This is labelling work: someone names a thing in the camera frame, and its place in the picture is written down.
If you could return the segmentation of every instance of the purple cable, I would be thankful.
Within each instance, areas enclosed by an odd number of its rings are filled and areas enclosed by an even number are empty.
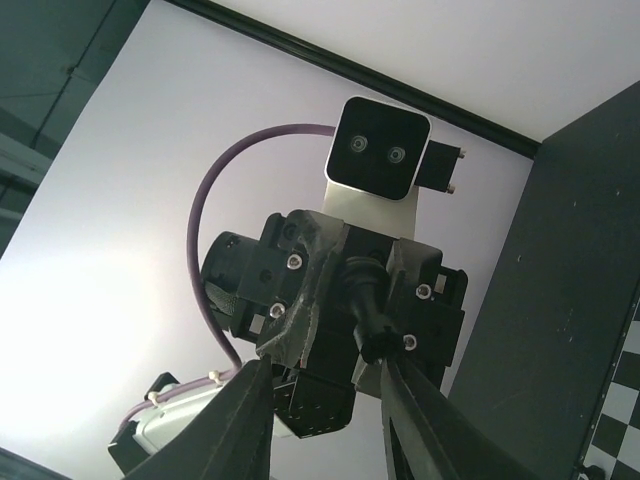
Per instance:
[[[213,187],[213,183],[222,173],[222,170],[231,163],[235,157],[245,151],[247,148],[260,143],[270,138],[282,137],[284,135],[296,135],[296,134],[309,134],[309,135],[324,135],[327,137],[333,136],[335,133],[335,127],[328,125],[316,125],[311,123],[292,123],[289,125],[280,125],[277,127],[266,128],[259,132],[252,133],[248,137],[243,138],[235,145],[227,149],[218,159],[213,162],[213,165],[209,168],[209,171],[202,179],[198,191],[193,199],[191,205],[191,213],[189,214],[189,224],[187,226],[187,267],[189,269],[189,278],[191,279],[191,286],[193,287],[196,301],[202,316],[207,321],[207,325],[211,333],[216,338],[224,352],[227,354],[233,364],[233,368],[222,372],[220,374],[221,380],[229,380],[233,378],[235,373],[242,367],[242,360],[238,352],[236,352],[231,342],[224,334],[222,327],[213,315],[211,308],[209,307],[209,298],[204,289],[204,284],[200,276],[200,261],[198,258],[198,234],[200,233],[200,222],[202,220],[202,211],[204,210],[204,204],[207,200],[207,195]],[[182,385],[178,385],[166,393],[158,395],[156,399],[158,403],[166,402],[173,397],[180,395],[181,393],[194,390],[196,388],[204,387],[214,383],[209,377],[199,378]],[[137,413],[141,412],[145,408],[151,407],[152,402],[146,400],[133,407],[124,420],[120,423],[120,430],[122,430],[127,422],[131,420]]]

